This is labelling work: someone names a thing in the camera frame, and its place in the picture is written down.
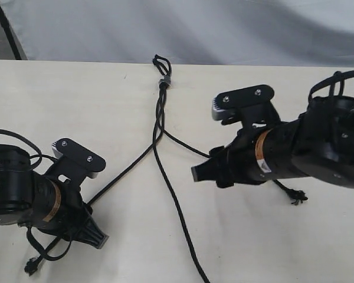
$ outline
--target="warning label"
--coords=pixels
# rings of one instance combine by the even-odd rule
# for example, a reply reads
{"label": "warning label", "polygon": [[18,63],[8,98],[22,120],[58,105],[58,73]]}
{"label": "warning label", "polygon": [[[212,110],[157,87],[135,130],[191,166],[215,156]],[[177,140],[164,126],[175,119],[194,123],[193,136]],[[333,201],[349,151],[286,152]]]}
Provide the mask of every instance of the warning label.
{"label": "warning label", "polygon": [[271,130],[264,131],[260,136],[258,137],[257,142],[255,143],[255,158],[257,160],[257,164],[264,173],[270,173],[271,170],[269,166],[266,163],[266,160],[264,158],[264,141],[266,138],[266,135],[268,132]]}

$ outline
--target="white table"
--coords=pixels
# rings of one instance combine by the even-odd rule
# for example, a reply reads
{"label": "white table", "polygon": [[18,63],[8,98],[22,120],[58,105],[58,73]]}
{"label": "white table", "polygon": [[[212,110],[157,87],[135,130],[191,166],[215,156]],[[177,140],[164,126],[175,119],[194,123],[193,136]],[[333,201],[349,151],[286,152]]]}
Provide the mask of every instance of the white table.
{"label": "white table", "polygon": [[[337,70],[172,67],[166,126],[206,152],[229,143],[240,126],[211,120],[218,93],[269,84],[281,118],[292,120],[305,111],[311,86]],[[24,135],[46,154],[52,142],[69,137],[105,158],[105,171],[83,183],[89,200],[150,143],[158,79],[152,65],[0,61],[0,128]],[[345,90],[354,96],[354,80]],[[0,142],[30,150],[10,138]],[[271,182],[229,189],[194,183],[190,167],[203,158],[166,138],[159,153],[211,282],[354,282],[354,190],[313,178],[287,180],[310,198],[295,207]],[[74,243],[65,258],[46,262],[31,278],[23,267],[37,253],[25,229],[0,226],[0,282],[202,282],[152,154],[96,203],[93,216],[110,235],[104,248]],[[44,245],[50,241],[36,236]],[[64,248],[59,244],[53,254]]]}

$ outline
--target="gray cloth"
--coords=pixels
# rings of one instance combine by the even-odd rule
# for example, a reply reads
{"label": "gray cloth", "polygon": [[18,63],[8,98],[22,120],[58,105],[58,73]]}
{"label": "gray cloth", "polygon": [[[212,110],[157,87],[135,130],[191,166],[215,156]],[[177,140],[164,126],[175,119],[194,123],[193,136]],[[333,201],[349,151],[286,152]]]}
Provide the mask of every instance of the gray cloth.
{"label": "gray cloth", "polygon": [[0,0],[31,60],[354,66],[354,0]]}

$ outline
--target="table surface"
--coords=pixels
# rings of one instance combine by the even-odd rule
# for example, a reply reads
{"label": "table surface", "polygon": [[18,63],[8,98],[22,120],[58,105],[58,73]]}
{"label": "table surface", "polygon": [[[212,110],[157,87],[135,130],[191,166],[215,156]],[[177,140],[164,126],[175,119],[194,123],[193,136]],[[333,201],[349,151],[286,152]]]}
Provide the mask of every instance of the table surface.
{"label": "table surface", "polygon": [[[173,65],[166,128],[205,152],[228,144],[238,124],[211,118],[218,93],[256,84],[275,91],[283,120],[307,106],[310,88],[344,68]],[[88,201],[150,144],[160,74],[147,64],[0,61],[0,128],[24,135],[51,154],[69,137],[107,161],[82,185]],[[354,96],[354,79],[346,82]],[[26,148],[11,138],[1,143]],[[164,138],[159,153],[180,200],[195,249],[211,282],[354,282],[354,190],[313,178],[284,183],[304,190],[298,207],[273,183],[218,189],[194,183],[204,159]],[[39,167],[43,172],[49,163]],[[36,251],[25,228],[0,226],[0,282],[202,282],[191,260],[172,198],[153,155],[94,205],[110,235],[101,250],[74,243],[31,278],[23,267]],[[50,238],[36,234],[46,245]],[[60,243],[56,255],[66,247]]]}

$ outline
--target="white backdrop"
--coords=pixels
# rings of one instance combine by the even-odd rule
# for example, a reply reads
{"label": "white backdrop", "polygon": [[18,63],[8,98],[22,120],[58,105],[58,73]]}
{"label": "white backdrop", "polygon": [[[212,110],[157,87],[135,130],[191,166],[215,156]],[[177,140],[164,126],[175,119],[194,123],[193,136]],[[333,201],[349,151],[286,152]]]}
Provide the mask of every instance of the white backdrop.
{"label": "white backdrop", "polygon": [[354,66],[354,0],[0,0],[31,60]]}

